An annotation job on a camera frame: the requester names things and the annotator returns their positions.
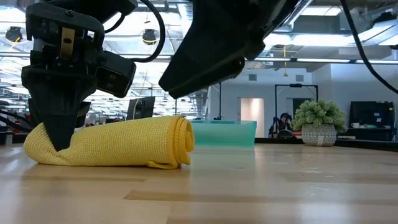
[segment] black monitor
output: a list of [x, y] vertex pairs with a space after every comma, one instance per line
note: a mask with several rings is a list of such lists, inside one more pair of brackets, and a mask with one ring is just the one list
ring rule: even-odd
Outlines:
[[151, 118], [154, 114], [154, 106], [154, 96], [130, 100], [126, 119]]

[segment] translucent plastic bin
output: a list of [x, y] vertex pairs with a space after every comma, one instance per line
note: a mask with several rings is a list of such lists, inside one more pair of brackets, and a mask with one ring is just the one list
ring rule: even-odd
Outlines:
[[192, 120], [195, 145], [253, 146], [256, 121]]

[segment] yellow towel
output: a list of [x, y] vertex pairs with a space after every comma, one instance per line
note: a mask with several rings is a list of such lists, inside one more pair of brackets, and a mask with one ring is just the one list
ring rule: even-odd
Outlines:
[[149, 166], [176, 169], [190, 164], [191, 124], [181, 116], [146, 118], [93, 126], [73, 134], [57, 152], [44, 125], [26, 138], [26, 154], [42, 164], [63, 166]]

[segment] white planter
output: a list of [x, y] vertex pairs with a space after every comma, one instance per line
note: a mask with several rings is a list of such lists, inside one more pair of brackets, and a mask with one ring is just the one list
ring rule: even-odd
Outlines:
[[332, 124], [323, 124], [320, 127], [315, 127], [313, 124], [303, 125], [302, 139], [309, 146], [332, 146], [336, 138], [337, 132]]

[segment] wooden table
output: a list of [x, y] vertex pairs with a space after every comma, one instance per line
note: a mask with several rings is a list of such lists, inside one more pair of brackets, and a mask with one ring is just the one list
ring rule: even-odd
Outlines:
[[202, 147], [180, 170], [37, 165], [0, 147], [0, 223], [398, 223], [398, 154]]

